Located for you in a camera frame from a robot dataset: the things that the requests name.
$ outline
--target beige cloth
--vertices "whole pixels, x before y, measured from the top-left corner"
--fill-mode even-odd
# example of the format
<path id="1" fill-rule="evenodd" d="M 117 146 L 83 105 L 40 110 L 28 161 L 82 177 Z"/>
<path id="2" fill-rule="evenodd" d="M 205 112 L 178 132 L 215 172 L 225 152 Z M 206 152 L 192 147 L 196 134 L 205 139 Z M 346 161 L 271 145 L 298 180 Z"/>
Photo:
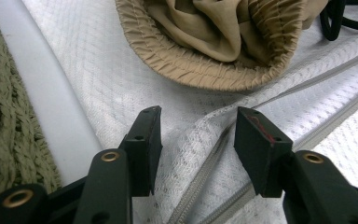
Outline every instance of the beige cloth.
<path id="1" fill-rule="evenodd" d="M 189 86 L 243 91 L 283 73 L 302 28 L 326 3 L 117 0 L 117 10 L 131 47 L 158 73 Z"/>

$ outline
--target zipper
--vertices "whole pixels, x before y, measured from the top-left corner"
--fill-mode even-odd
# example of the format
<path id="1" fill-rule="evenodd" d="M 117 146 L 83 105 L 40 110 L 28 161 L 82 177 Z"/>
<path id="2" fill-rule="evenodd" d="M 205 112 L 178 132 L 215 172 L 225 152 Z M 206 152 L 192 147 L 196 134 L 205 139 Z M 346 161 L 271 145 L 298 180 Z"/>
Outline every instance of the zipper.
<path id="1" fill-rule="evenodd" d="M 322 126 L 313 130 L 306 138 L 294 145 L 293 151 L 300 149 L 312 150 L 322 140 L 325 139 L 332 131 L 336 129 L 343 121 L 358 110 L 358 96 L 351 100 L 341 110 L 339 110 L 332 118 L 327 120 Z M 209 223 L 225 223 L 234 216 L 241 208 L 243 208 L 250 200 L 255 197 L 253 185 L 250 183 L 242 187 L 237 193 L 223 203 L 210 215 L 202 220 L 202 224 Z"/>
<path id="2" fill-rule="evenodd" d="M 331 69 L 328 72 L 325 72 L 317 77 L 311 78 L 310 80 L 307 80 L 273 98 L 270 98 L 269 100 L 259 105 L 253 106 L 252 109 L 257 109 L 262 105 L 266 105 L 270 102 L 279 100 L 284 96 L 294 94 L 296 92 L 303 91 L 309 87 L 315 86 L 321 82 L 326 81 L 327 79 L 330 79 L 331 77 L 335 77 L 336 75 L 340 74 L 341 72 L 347 70 L 350 67 L 355 66 L 356 64 L 358 64 L 358 57 L 349 60 L 346 63 L 334 69 Z M 297 151 L 299 148 L 312 148 L 311 146 L 315 144 L 317 145 L 324 138 L 324 136 L 327 136 L 329 134 L 330 130 L 331 131 L 334 130 L 343 120 L 345 120 L 344 119 L 345 115 L 347 115 L 347 117 L 350 116 L 351 112 L 354 112 L 356 108 L 358 108 L 357 99 L 358 97 L 356 97 L 356 100 L 352 101 L 354 102 L 353 104 L 350 103 L 349 105 L 346 105 L 343 108 L 344 111 L 339 111 L 339 113 L 337 113 L 336 116 L 333 116 L 324 125 L 314 130 L 305 139 L 303 139 L 301 142 L 296 144 L 293 150 Z M 224 151 L 225 143 L 228 140 L 228 133 L 230 132 L 231 129 L 234 128 L 235 121 L 236 120 L 230 122 L 227 128 L 225 128 L 225 130 L 223 130 L 223 132 L 219 136 L 219 139 L 217 143 L 214 145 L 210 155 L 207 157 L 205 162 L 200 167 L 199 172 L 195 175 L 194 179 L 191 181 L 189 187 L 187 188 L 186 192 L 182 196 L 179 204 L 173 210 L 172 215 L 168 221 L 169 224 L 186 222 L 189 212 L 191 211 L 191 208 L 194 205 L 194 202 L 200 196 L 200 191 L 202 190 L 211 171 L 215 167 L 218 159 L 221 157 L 221 154 Z M 235 193 L 225 203 L 220 205 L 210 215 L 208 215 L 205 219 L 203 219 L 201 223 L 224 223 L 229 218 L 231 218 L 240 208 L 244 207 L 254 197 L 255 197 L 255 192 L 253 191 L 252 183 L 243 186 L 239 191 L 237 191 L 237 193 Z"/>
<path id="3" fill-rule="evenodd" d="M 351 68 L 351 67 L 354 67 L 356 64 L 358 64 L 358 56 L 355 57 L 354 59 L 352 60 L 349 60 L 343 64 L 341 64 L 340 66 L 338 67 L 335 67 L 333 69 L 330 69 L 329 71 L 317 76 L 317 77 L 313 77 L 311 78 L 310 80 L 307 80 L 299 85 L 296 85 L 292 88 L 290 88 L 289 90 L 287 91 L 284 91 L 283 93 L 281 94 L 278 94 L 277 96 L 275 97 L 272 97 L 270 98 L 269 100 L 255 106 L 255 107 L 260 107 L 262 105 L 266 105 L 272 101 L 276 101 L 276 100 L 279 100 L 287 95 L 291 95 L 291 94 L 294 94 L 296 92 L 299 92 L 299 91 L 303 91 L 309 87 L 312 87 L 312 86 L 315 86 L 321 82 L 324 82 L 326 81 L 327 79 L 330 79 L 331 77 L 335 77 L 336 75 L 340 74 L 341 72 Z"/>
<path id="4" fill-rule="evenodd" d="M 350 101 L 348 105 L 344 106 L 338 111 L 332 118 L 327 120 L 323 125 L 312 131 L 306 138 L 299 141 L 294 147 L 293 151 L 300 149 L 312 150 L 322 140 L 325 139 L 332 131 L 336 129 L 343 121 L 345 121 L 350 115 L 358 110 L 358 96 L 353 101 Z"/>
<path id="5" fill-rule="evenodd" d="M 228 133 L 234 127 L 235 120 L 228 125 L 228 127 L 221 133 L 217 143 L 214 145 L 211 153 L 200 167 L 199 172 L 191 181 L 187 191 L 182 196 L 179 204 L 173 210 L 168 223 L 185 223 L 188 213 L 191 211 L 194 202 L 200 195 L 205 181 L 216 165 L 217 160 L 221 157 L 224 147 L 227 144 Z"/>

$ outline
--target white quilted fabric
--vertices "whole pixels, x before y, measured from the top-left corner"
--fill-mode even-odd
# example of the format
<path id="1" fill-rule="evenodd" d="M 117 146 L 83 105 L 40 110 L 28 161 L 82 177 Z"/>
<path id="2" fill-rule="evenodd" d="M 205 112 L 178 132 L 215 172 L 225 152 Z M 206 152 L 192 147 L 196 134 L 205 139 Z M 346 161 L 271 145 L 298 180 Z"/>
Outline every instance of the white quilted fabric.
<path id="1" fill-rule="evenodd" d="M 296 56 L 281 78 L 255 92 L 204 91 L 171 82 L 143 64 L 122 33 L 113 1 L 23 2 L 61 63 L 103 147 L 117 147 L 140 110 L 162 106 L 164 148 L 156 195 L 134 200 L 135 213 L 143 222 L 168 221 L 220 133 L 235 118 L 238 105 L 258 105 L 306 80 L 327 76 L 335 67 L 358 57 L 358 32 L 344 29 L 337 41 L 328 42 L 315 23 L 301 36 Z M 358 16 L 356 8 L 348 12 Z M 311 106 L 301 109 L 304 117 L 315 111 Z M 302 131 L 296 138 L 312 127 L 296 126 Z M 290 126 L 283 124 L 281 128 L 290 133 Z M 234 160 L 232 153 L 224 157 Z M 234 192 L 246 181 L 245 177 L 243 170 L 239 175 L 227 175 L 237 184 L 222 186 L 220 190 Z M 211 202 L 213 206 L 219 203 L 220 200 Z M 211 209 L 200 216 L 196 212 L 194 220 L 212 212 Z M 253 217 L 255 212 L 251 210 L 244 214 Z"/>
<path id="2" fill-rule="evenodd" d="M 292 93 L 279 100 L 262 105 L 257 110 L 262 112 L 294 140 L 296 145 L 299 140 L 307 136 L 307 133 L 312 132 L 331 119 L 357 95 L 358 64 L 303 91 Z M 352 132 L 358 132 L 358 130 L 348 129 L 347 132 L 348 135 L 351 135 Z M 216 166 L 216 170 L 206 184 L 198 203 L 194 206 L 192 214 L 188 217 L 188 223 L 199 223 L 218 205 L 224 203 L 231 195 L 248 183 L 249 177 L 244 172 L 241 162 L 232 147 L 234 145 L 232 135 L 233 133 L 225 153 Z M 330 143 L 330 148 L 335 147 L 339 149 L 338 153 L 341 153 L 342 156 L 345 155 L 346 150 L 340 150 L 340 144 L 335 141 L 328 142 Z M 358 154 L 352 159 L 358 162 Z M 352 162 L 348 161 L 346 164 L 351 167 Z M 274 212 L 281 211 L 281 208 L 277 211 L 268 211 L 271 209 L 269 202 L 263 203 L 266 205 L 265 211 L 261 211 L 260 207 L 255 207 L 258 212 L 264 214 L 262 216 L 264 218 L 263 223 L 276 223 L 277 216 Z M 232 223 L 239 223 L 237 219 L 234 220 L 236 221 L 232 221 Z M 254 219 L 254 222 L 251 223 L 260 223 L 258 220 Z"/>
<path id="3" fill-rule="evenodd" d="M 327 156 L 347 180 L 358 188 L 358 110 L 313 150 Z M 263 199 L 257 196 L 238 211 L 229 223 L 286 223 L 282 198 Z"/>

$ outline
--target clamp jaw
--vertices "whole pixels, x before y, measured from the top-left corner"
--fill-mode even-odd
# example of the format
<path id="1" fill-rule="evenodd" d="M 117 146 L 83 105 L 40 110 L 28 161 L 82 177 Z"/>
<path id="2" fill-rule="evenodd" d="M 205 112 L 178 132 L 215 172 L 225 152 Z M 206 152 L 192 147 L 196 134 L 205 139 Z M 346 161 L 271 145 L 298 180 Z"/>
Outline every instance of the clamp jaw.
<path id="1" fill-rule="evenodd" d="M 89 174 L 47 195 L 36 184 L 0 194 L 0 224 L 132 223 L 131 197 L 154 193 L 161 107 L 140 112 L 116 149 L 97 153 Z"/>
<path id="2" fill-rule="evenodd" d="M 358 189 L 336 166 L 293 142 L 260 112 L 240 107 L 235 149 L 256 194 L 280 198 L 288 223 L 358 223 Z"/>

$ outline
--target green knit fabric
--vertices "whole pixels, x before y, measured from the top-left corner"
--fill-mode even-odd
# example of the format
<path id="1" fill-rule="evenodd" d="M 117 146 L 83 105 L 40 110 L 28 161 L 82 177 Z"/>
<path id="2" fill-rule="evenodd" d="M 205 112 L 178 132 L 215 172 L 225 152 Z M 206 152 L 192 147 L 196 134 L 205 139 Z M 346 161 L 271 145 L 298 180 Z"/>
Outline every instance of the green knit fabric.
<path id="1" fill-rule="evenodd" d="M 0 34 L 0 192 L 28 183 L 39 183 L 48 192 L 61 185 L 21 77 Z"/>

